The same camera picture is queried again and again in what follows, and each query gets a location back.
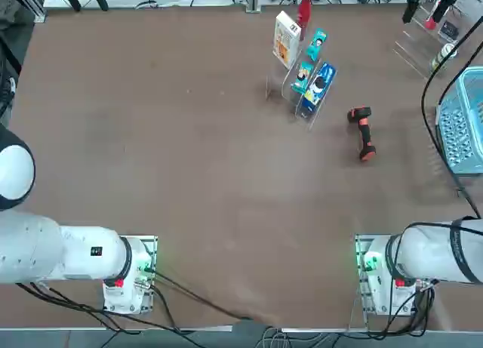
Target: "cardboard box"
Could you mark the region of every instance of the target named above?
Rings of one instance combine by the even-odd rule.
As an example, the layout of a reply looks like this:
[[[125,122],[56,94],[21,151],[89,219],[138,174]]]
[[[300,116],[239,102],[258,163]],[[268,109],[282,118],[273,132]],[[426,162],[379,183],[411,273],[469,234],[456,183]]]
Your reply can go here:
[[[300,27],[284,11],[275,21],[273,54],[290,69],[297,59],[300,40]]]

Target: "bottle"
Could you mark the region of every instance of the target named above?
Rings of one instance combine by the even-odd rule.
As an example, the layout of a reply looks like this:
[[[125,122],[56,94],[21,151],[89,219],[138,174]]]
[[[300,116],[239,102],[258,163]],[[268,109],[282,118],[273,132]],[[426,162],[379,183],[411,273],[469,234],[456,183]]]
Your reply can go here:
[[[305,31],[307,26],[309,25],[311,7],[312,7],[312,4],[310,3],[310,0],[302,0],[302,2],[299,5],[297,23],[301,28],[301,31],[300,31],[301,41],[303,41],[303,39],[305,38]]]
[[[438,52],[438,54],[435,56],[434,59],[431,60],[430,64],[430,69],[431,72],[435,71],[438,65],[443,61],[443,59],[454,49],[453,44],[446,44],[445,46],[442,47],[442,49]],[[455,51],[450,58],[448,59],[451,60],[457,55],[457,51]]]

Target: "white round robot head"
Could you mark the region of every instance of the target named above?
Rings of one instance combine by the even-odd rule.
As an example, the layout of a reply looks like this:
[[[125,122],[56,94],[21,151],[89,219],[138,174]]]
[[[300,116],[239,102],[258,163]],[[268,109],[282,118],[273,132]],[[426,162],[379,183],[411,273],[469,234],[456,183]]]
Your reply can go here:
[[[29,147],[0,125],[0,211],[22,203],[34,181],[35,161]]]

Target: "clear plastic stand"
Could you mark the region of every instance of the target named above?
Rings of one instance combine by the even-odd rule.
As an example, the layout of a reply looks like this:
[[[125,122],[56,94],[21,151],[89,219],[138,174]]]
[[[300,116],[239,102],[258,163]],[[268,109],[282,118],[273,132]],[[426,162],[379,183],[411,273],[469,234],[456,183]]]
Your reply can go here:
[[[328,90],[325,92],[324,98],[320,101],[317,110],[308,118],[304,118],[300,113],[300,105],[302,103],[303,95],[297,93],[292,89],[291,85],[296,80],[298,70],[302,63],[310,63],[313,66],[313,69],[310,73],[309,82],[307,85],[310,85],[315,78],[315,75],[320,70],[321,65],[323,64],[321,55],[324,52],[324,46],[322,45],[321,50],[318,53],[317,60],[314,62],[306,53],[307,46],[312,41],[312,37],[306,38],[303,42],[299,45],[299,51],[297,55],[297,59],[294,62],[294,65],[287,71],[284,65],[275,57],[272,56],[272,69],[270,73],[266,77],[266,99],[270,97],[274,97],[275,95],[280,95],[284,102],[288,103],[291,107],[291,112],[295,115],[297,119],[304,120],[308,125],[307,128],[309,131],[312,129],[315,120],[320,113],[320,109],[325,101],[325,96],[327,95]]]
[[[457,2],[448,9],[434,29],[426,28],[426,20],[438,1],[421,0],[412,21],[405,25],[402,34],[396,39],[394,47],[394,51],[425,79],[431,75],[431,62],[443,46],[447,43],[455,43],[471,26],[469,18],[460,9]],[[442,31],[445,24],[457,27],[456,40],[451,39]]]

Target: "red bottle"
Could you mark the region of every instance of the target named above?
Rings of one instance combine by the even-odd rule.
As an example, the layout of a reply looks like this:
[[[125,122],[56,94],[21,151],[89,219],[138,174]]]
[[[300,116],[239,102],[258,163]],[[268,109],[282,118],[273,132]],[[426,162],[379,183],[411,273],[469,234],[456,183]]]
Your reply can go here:
[[[300,32],[301,41],[303,41],[303,39],[305,38],[305,31],[307,26],[309,25],[311,6],[312,4],[310,3],[310,0],[302,0],[299,5],[297,23],[302,29]]]

